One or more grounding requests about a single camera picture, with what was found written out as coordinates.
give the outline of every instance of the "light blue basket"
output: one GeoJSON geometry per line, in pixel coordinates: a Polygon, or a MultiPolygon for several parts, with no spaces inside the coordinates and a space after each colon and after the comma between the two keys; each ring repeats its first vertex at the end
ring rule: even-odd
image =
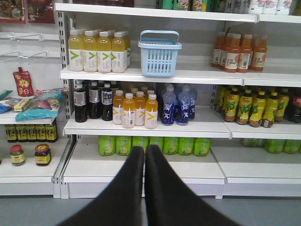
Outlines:
{"type": "Polygon", "coordinates": [[[141,49],[142,75],[147,77],[171,77],[175,72],[178,51],[182,49],[179,33],[175,31],[146,30],[141,32],[138,47],[141,49]],[[175,34],[177,39],[143,38],[147,33],[175,34]]]}

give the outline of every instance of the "gray floor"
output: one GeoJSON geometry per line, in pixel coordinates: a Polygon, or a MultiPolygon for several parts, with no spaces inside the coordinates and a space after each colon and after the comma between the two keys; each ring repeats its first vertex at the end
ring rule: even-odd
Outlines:
{"type": "MultiPolygon", "coordinates": [[[[0,226],[54,226],[76,213],[91,200],[61,200],[51,197],[0,198],[0,226]]],[[[204,198],[204,200],[244,226],[301,225],[300,199],[204,198]]],[[[146,225],[145,210],[143,225],[146,225]]]]}

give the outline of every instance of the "black bottle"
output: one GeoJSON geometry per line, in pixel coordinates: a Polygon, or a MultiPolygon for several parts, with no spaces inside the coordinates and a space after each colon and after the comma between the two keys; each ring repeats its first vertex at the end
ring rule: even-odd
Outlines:
{"type": "Polygon", "coordinates": [[[113,94],[110,84],[106,83],[102,90],[102,103],[103,103],[103,120],[111,121],[113,118],[113,94]]]}
{"type": "Polygon", "coordinates": [[[86,89],[82,84],[77,84],[74,90],[75,121],[87,121],[86,89]]]}
{"type": "Polygon", "coordinates": [[[89,103],[90,103],[90,118],[98,119],[102,113],[102,103],[99,98],[99,88],[97,87],[97,82],[91,82],[89,89],[89,103]]]}

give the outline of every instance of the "glass jar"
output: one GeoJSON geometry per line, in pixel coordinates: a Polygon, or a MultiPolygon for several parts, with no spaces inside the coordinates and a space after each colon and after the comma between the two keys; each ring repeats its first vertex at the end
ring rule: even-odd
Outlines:
{"type": "Polygon", "coordinates": [[[42,144],[36,146],[34,154],[37,166],[47,166],[51,161],[51,151],[49,145],[42,144]]]}
{"type": "Polygon", "coordinates": [[[21,166],[25,163],[25,155],[21,145],[10,147],[10,158],[14,166],[21,166]]]}

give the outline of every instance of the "basket handle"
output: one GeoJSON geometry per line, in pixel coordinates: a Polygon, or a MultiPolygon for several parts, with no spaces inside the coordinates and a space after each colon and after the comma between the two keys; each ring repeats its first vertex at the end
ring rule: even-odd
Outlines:
{"type": "Polygon", "coordinates": [[[179,38],[180,38],[180,35],[178,32],[175,32],[175,31],[156,31],[156,30],[145,30],[143,32],[141,32],[140,34],[140,40],[142,38],[142,35],[143,34],[147,34],[147,33],[158,33],[158,34],[175,34],[177,36],[177,43],[179,42],[179,38]]]}

